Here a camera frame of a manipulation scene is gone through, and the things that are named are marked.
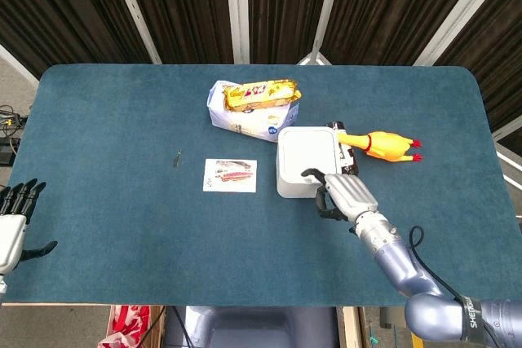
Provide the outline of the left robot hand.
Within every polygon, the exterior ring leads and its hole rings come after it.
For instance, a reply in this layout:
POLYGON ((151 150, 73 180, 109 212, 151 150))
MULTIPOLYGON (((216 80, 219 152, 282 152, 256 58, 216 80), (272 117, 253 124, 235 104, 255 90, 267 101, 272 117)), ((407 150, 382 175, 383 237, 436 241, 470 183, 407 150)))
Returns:
POLYGON ((21 262, 45 257, 58 244, 53 240, 39 249, 24 249, 27 229, 45 187, 46 182, 33 178, 1 190, 1 276, 13 272, 21 262))

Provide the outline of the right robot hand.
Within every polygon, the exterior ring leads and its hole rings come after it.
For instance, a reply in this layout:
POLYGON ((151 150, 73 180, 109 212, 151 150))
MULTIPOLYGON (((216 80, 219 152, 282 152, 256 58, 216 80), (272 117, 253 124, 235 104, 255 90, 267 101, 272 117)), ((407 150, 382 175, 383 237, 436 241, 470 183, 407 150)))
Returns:
POLYGON ((321 183, 315 196, 316 209, 321 218, 356 222, 362 214, 378 212, 378 202, 355 175, 324 174, 318 169, 306 169, 301 176, 313 176, 321 183))

